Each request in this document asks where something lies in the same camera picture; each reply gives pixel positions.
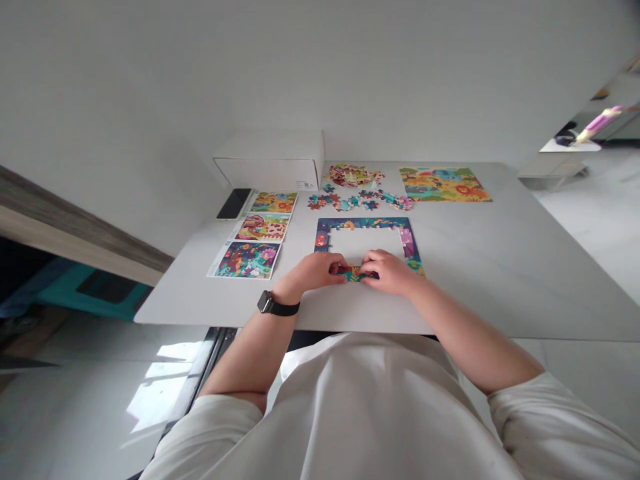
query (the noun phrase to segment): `smartwatch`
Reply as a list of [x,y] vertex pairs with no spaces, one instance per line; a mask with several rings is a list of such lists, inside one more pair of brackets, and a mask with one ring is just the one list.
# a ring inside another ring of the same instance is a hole
[[279,317],[290,317],[298,313],[300,304],[297,305],[282,305],[276,302],[271,296],[271,292],[264,290],[258,300],[258,310],[260,313],[270,313],[272,315],[278,315]]

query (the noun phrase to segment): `teal chair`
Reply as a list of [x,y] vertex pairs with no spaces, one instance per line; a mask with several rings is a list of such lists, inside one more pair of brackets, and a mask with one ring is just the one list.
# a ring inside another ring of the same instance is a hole
[[142,283],[76,263],[38,292],[34,303],[133,321],[151,290]]

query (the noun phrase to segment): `sleeve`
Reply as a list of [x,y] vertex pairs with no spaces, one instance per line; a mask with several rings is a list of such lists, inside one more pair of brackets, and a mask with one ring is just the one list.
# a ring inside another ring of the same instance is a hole
[[206,395],[160,441],[140,480],[202,478],[262,418],[251,402]]
[[527,479],[638,479],[633,441],[550,373],[489,396],[505,450]]

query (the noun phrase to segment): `pile of puzzle pieces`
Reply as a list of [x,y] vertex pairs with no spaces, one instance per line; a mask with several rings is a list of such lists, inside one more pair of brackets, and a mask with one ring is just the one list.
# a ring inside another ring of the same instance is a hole
[[309,197],[308,207],[311,210],[320,210],[325,205],[333,205],[336,211],[349,211],[360,206],[366,210],[375,210],[380,205],[376,200],[388,203],[398,210],[411,210],[413,208],[413,200],[409,197],[396,196],[382,189],[375,191],[362,190],[358,193],[357,197],[351,196],[346,200],[334,193],[335,188],[328,184],[323,190],[326,195]]
[[370,187],[376,188],[380,185],[381,180],[385,177],[381,172],[370,172],[365,167],[356,167],[355,165],[347,165],[339,163],[329,168],[327,176],[341,187],[359,188]]

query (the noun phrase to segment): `hand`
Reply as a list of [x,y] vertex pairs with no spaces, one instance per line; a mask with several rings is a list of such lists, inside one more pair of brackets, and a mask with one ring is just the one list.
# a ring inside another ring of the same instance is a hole
[[363,278],[360,282],[376,290],[405,298],[427,285],[427,281],[410,266],[386,250],[369,250],[362,259],[360,273],[376,272],[379,279]]
[[278,303],[295,305],[306,291],[346,283],[345,277],[336,275],[339,265],[348,267],[340,253],[316,252],[307,255],[276,282],[271,294]]

